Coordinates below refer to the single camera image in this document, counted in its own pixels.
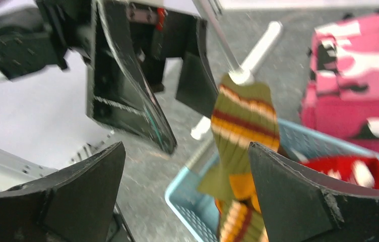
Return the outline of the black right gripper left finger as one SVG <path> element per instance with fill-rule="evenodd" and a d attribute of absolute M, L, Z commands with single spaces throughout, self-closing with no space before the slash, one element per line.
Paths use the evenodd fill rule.
<path fill-rule="evenodd" d="M 116 198 L 122 142 L 43 178 L 0 192 L 0 241 L 126 241 Z"/>

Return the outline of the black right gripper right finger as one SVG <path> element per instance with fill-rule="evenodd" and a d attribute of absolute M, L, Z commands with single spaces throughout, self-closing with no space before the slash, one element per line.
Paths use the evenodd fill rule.
<path fill-rule="evenodd" d="M 248 157 L 270 241 L 379 241 L 379 190 L 353 185 L 259 144 Z"/>

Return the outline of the red sock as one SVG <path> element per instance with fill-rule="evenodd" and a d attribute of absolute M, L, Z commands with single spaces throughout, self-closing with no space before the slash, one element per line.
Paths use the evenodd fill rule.
<path fill-rule="evenodd" d="M 379 190 L 379 160 L 374 157 L 339 155 L 313 158 L 303 165 L 335 179 Z"/>

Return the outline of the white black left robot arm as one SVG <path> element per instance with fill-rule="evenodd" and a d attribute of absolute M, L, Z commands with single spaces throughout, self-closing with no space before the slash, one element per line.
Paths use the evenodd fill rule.
<path fill-rule="evenodd" d="M 172 154 L 173 131 L 155 93 L 168 58 L 183 61 L 175 98 L 210 116 L 218 89 L 207 59 L 207 22 L 152 1 L 36 1 L 0 15 L 0 80 L 56 65 L 75 50 L 86 64 L 86 115 Z"/>

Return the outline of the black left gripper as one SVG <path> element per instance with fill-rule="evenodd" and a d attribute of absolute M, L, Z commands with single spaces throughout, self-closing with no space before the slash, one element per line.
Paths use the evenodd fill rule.
<path fill-rule="evenodd" d="M 118 1 L 36 4 L 52 21 L 59 43 L 90 63 L 86 114 L 97 123 L 172 154 L 177 141 L 153 92 L 164 90 L 166 59 L 176 57 L 183 63 L 175 99 L 211 116 L 218 88 L 207 58 L 205 20 Z"/>

